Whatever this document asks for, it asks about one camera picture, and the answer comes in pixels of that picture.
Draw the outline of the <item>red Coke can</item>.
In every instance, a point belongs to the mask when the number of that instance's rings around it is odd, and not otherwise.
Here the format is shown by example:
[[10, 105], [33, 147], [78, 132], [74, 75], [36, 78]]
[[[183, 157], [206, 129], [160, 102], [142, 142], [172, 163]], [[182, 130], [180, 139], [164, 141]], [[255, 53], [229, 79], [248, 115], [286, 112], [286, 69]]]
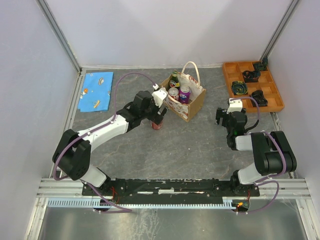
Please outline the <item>red Coke can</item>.
[[179, 101], [179, 90], [176, 87], [171, 87], [168, 90], [168, 95], [169, 95], [168, 97], [169, 100], [176, 101], [176, 102]]
[[159, 124], [156, 124], [155, 122], [151, 121], [151, 127], [154, 130], [160, 130], [163, 127], [163, 121], [161, 121]]

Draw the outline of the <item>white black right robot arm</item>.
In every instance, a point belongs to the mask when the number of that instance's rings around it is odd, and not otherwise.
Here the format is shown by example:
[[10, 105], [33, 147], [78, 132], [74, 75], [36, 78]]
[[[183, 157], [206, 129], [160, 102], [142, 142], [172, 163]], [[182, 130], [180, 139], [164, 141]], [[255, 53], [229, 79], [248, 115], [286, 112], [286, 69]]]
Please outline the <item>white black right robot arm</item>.
[[215, 120], [226, 128], [226, 142], [233, 151], [251, 151], [253, 163], [237, 170], [230, 178], [229, 189], [236, 196], [247, 191], [248, 186], [256, 188], [271, 178], [294, 172], [297, 160], [283, 131], [251, 132], [260, 123], [260, 108], [257, 120], [247, 127], [248, 117], [242, 100], [244, 97], [229, 98], [228, 108], [217, 108]]

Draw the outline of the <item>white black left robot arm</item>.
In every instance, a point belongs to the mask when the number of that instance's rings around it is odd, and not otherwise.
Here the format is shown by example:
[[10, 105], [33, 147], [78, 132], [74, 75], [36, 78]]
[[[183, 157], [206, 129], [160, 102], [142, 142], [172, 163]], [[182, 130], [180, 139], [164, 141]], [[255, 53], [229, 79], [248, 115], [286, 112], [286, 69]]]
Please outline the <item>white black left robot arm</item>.
[[91, 154], [100, 145], [138, 127], [142, 120], [160, 124], [167, 108], [164, 88], [154, 92], [139, 91], [133, 101], [118, 110], [110, 119], [81, 131], [66, 130], [53, 154], [54, 168], [60, 168], [72, 180], [93, 185], [99, 195], [111, 189], [110, 177], [91, 164]]

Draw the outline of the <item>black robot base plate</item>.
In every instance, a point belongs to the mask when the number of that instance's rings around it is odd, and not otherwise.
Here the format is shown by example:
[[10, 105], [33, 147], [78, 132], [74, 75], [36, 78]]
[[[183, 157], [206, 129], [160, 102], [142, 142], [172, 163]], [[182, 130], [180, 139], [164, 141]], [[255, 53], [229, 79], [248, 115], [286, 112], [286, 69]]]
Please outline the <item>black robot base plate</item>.
[[84, 184], [82, 195], [103, 195], [123, 208], [233, 209], [234, 200], [260, 196], [258, 187], [243, 186], [233, 192], [230, 180], [210, 179], [124, 179], [109, 180], [97, 190]]

